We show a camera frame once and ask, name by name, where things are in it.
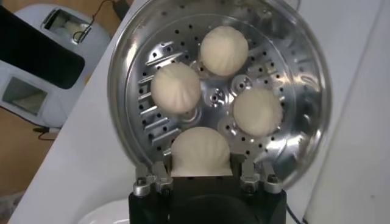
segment black panel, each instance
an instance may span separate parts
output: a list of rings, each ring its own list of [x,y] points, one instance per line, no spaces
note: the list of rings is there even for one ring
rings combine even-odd
[[[174,178],[169,196],[129,197],[132,224],[285,224],[286,193],[241,190],[238,177]]]
[[[59,88],[71,88],[84,59],[46,37],[0,6],[0,60]]]

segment metal bracket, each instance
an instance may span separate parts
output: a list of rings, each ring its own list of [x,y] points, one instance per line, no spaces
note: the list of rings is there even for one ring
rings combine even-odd
[[[271,162],[263,161],[261,174],[264,177],[264,190],[271,194],[279,194],[282,191],[282,185],[279,178],[275,175]]]
[[[245,192],[253,194],[258,189],[260,175],[255,172],[254,162],[250,159],[245,159],[241,165],[240,185]]]
[[[147,167],[140,164],[135,169],[136,181],[133,184],[133,194],[137,197],[145,197],[151,192],[151,184],[153,180],[150,180],[147,176]]]
[[[152,171],[156,177],[156,191],[163,195],[169,195],[173,189],[173,178],[168,175],[164,163],[162,161],[156,162],[152,166]]]

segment metal steamer basket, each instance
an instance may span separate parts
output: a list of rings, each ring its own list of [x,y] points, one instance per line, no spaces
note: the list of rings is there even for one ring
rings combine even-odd
[[[249,44],[247,61],[229,78],[215,76],[199,58],[204,36],[222,25],[239,30]],[[193,111],[173,116],[154,104],[151,80],[161,67],[179,62],[199,74],[202,97]],[[248,135],[233,118],[235,98],[252,87],[272,90],[283,107],[282,123],[269,136]],[[108,76],[113,122],[135,164],[165,161],[181,132],[206,126],[256,169],[271,163],[284,188],[313,162],[327,131],[331,96],[315,37],[294,9],[277,0],[150,0],[123,30]]]

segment dough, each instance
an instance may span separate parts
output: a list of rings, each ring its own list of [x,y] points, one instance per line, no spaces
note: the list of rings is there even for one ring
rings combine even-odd
[[[283,110],[273,92],[251,88],[235,99],[233,115],[242,131],[253,136],[267,136],[282,121]]]
[[[152,98],[164,111],[182,114],[191,111],[200,99],[198,74],[183,63],[169,64],[152,80]]]
[[[184,131],[173,142],[171,155],[172,177],[232,175],[229,145],[211,128]]]
[[[204,66],[220,76],[238,71],[248,57],[248,42],[244,35],[230,26],[220,26],[210,31],[200,46]]]

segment black cable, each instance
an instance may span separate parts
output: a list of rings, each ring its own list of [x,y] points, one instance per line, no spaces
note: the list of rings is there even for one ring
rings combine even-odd
[[[38,139],[39,140],[42,140],[42,141],[54,141],[55,138],[42,138],[43,135],[45,135],[47,132],[44,132],[44,133],[41,133],[39,136],[38,136]]]
[[[102,8],[102,6],[103,6],[103,4],[104,4],[105,2],[112,2],[113,4],[115,3],[114,0],[103,0],[103,1],[100,3],[99,8],[97,8],[98,10],[96,11],[96,13],[92,15],[92,20],[91,20],[91,22],[89,23],[89,25],[87,26],[87,28],[85,28],[83,31],[77,31],[77,32],[75,32],[75,33],[73,34],[72,39],[73,39],[76,43],[80,43],[80,39],[81,39],[81,38],[83,37],[83,35],[91,28],[92,24],[95,22],[95,17],[96,17],[96,15],[99,13],[100,9]],[[76,39],[76,35],[77,35],[78,33],[81,33],[81,34],[80,34],[79,38]]]
[[[32,131],[40,133],[40,135],[38,136],[39,140],[42,140],[42,141],[54,141],[55,140],[55,138],[44,138],[43,137],[43,135],[50,132],[49,127],[39,126],[37,128],[33,128]]]
[[[290,206],[288,206],[288,204],[286,205],[286,208],[287,208],[287,212],[288,214],[291,216],[291,218],[297,223],[297,224],[308,224],[308,222],[303,219],[302,222],[299,221],[299,219],[295,216],[295,214],[293,213],[293,211],[291,210]]]

